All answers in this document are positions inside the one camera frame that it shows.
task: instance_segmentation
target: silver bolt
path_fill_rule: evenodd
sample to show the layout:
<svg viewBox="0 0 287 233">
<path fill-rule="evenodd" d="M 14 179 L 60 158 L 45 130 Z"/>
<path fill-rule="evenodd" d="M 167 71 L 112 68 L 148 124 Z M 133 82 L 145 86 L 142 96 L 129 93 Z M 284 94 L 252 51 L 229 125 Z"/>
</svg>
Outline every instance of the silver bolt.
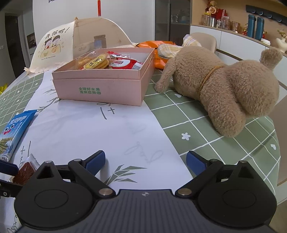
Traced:
<svg viewBox="0 0 287 233">
<path fill-rule="evenodd" d="M 182 195 L 182 196 L 188 196 L 191 194 L 191 190 L 187 188 L 179 189 L 177 192 L 179 195 Z"/>
<path fill-rule="evenodd" d="M 108 196 L 108 195 L 111 195 L 112 193 L 113 193 L 113 190 L 109 189 L 109 188 L 99 190 L 99 194 L 101 194 L 103 196 Z"/>
</svg>

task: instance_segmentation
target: white vase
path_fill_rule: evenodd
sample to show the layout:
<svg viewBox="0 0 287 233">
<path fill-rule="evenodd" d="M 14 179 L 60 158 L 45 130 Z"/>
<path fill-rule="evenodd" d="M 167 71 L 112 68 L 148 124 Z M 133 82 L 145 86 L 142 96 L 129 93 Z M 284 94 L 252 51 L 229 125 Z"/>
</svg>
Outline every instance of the white vase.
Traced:
<svg viewBox="0 0 287 233">
<path fill-rule="evenodd" d="M 278 45 L 278 48 L 280 49 L 281 52 L 285 53 L 287 50 L 287 43 L 285 42 L 286 38 L 281 37 L 281 39 L 276 38 L 276 43 Z"/>
</svg>

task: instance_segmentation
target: cartoon boy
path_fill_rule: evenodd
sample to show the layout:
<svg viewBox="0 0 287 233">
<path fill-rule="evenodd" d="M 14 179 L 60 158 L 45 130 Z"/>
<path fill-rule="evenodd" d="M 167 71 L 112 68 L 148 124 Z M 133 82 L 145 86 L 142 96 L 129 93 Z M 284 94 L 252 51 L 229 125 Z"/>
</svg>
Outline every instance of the cartoon boy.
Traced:
<svg viewBox="0 0 287 233">
<path fill-rule="evenodd" d="M 52 37 L 45 41 L 45 49 L 48 49 L 52 43 Z"/>
<path fill-rule="evenodd" d="M 57 36 L 54 37 L 54 39 L 53 39 L 53 41 L 52 41 L 52 47 L 57 45 L 57 42 L 59 41 L 59 39 L 60 39 L 60 36 L 59 36 L 59 35 L 57 35 Z"/>
</svg>

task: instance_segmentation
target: pink box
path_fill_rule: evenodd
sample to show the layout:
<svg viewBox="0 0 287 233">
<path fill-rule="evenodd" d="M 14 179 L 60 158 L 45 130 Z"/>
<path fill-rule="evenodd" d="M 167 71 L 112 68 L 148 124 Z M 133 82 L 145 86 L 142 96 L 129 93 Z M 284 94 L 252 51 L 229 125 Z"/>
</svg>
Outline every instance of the pink box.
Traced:
<svg viewBox="0 0 287 233">
<path fill-rule="evenodd" d="M 154 49 L 108 48 L 101 49 L 100 53 L 108 51 L 129 53 L 131 58 L 144 62 L 143 66 L 140 70 L 74 70 L 74 59 L 52 72 L 58 97 L 65 100 L 141 106 L 154 73 Z"/>
</svg>

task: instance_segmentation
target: orange plastic bag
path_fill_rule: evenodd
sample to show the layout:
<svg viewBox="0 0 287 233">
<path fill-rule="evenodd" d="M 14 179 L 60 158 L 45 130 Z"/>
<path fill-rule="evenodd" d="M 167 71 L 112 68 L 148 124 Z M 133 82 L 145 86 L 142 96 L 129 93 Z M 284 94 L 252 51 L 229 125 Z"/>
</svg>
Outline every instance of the orange plastic bag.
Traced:
<svg viewBox="0 0 287 233">
<path fill-rule="evenodd" d="M 155 66 L 159 69 L 164 69 L 165 64 L 167 63 L 168 59 L 163 59 L 158 56 L 158 46 L 161 44 L 173 44 L 176 45 L 172 41 L 162 41 L 162 40 L 153 40 L 153 41 L 146 41 L 136 45 L 136 47 L 140 48 L 155 48 Z"/>
</svg>

